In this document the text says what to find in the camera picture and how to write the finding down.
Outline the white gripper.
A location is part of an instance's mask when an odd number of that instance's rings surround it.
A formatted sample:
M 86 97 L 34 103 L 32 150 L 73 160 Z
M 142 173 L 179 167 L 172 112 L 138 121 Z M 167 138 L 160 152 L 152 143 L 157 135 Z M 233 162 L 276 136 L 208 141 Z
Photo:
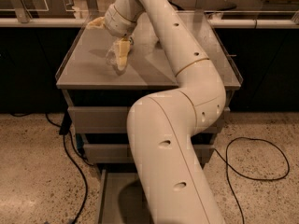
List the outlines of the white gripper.
M 126 37 L 136 28 L 136 23 L 126 20 L 115 8 L 110 5 L 105 13 L 105 17 L 98 17 L 86 25 L 87 29 L 105 29 L 116 37 Z M 127 38 L 117 39 L 113 43 L 115 62 L 114 67 L 118 75 L 122 75 L 127 67 L 128 54 L 131 49 L 131 43 Z

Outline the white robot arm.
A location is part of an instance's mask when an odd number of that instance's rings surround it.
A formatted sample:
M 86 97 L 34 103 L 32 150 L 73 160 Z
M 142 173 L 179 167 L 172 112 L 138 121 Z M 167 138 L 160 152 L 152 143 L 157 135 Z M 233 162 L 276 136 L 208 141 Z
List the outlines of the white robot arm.
M 192 136 L 221 116 L 226 91 L 216 67 L 167 0 L 116 0 L 93 27 L 125 38 L 147 14 L 178 87 L 137 100 L 127 134 L 154 224 L 226 224 Z

